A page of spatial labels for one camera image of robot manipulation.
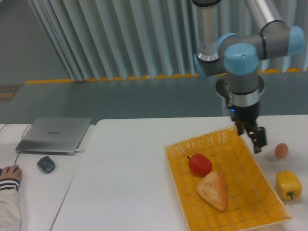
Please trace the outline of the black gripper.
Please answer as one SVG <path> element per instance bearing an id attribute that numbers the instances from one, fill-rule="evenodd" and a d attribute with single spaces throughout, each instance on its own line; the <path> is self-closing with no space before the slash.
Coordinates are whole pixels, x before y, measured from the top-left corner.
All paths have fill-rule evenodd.
<path id="1" fill-rule="evenodd" d="M 267 138 L 264 127 L 258 127 L 256 120 L 259 116 L 260 103 L 257 102 L 250 106 L 240 107 L 230 103 L 227 103 L 231 116 L 231 120 L 235 122 L 238 135 L 243 135 L 247 132 L 254 146 L 254 153 L 260 153 L 262 147 L 266 146 Z"/>

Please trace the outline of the white sleeved forearm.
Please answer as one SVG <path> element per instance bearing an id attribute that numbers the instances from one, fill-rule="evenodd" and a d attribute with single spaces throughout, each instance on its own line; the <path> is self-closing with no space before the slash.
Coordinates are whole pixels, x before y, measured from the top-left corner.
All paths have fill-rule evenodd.
<path id="1" fill-rule="evenodd" d="M 19 231 L 21 226 L 19 181 L 0 180 L 0 230 Z"/>

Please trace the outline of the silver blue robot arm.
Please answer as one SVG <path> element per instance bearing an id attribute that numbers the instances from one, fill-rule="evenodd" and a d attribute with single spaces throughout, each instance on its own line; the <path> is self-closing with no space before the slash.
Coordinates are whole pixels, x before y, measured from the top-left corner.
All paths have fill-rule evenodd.
<path id="1" fill-rule="evenodd" d="M 259 32 L 249 36 L 227 33 L 219 37 L 218 0 L 195 0 L 199 45 L 196 64 L 206 76 L 220 75 L 217 93 L 225 99 L 238 135 L 247 133 L 254 152 L 267 145 L 264 127 L 257 125 L 259 97 L 264 81 L 258 75 L 260 61 L 300 53 L 305 46 L 304 31 L 288 26 L 271 0 L 245 2 Z"/>

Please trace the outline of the person's hand on mouse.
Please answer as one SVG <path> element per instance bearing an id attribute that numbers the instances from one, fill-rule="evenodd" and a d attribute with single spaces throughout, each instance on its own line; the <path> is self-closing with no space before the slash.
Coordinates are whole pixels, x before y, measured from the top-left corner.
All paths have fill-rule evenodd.
<path id="1" fill-rule="evenodd" d="M 23 173 L 19 165 L 7 166 L 1 170 L 0 183 L 14 183 L 20 184 Z"/>

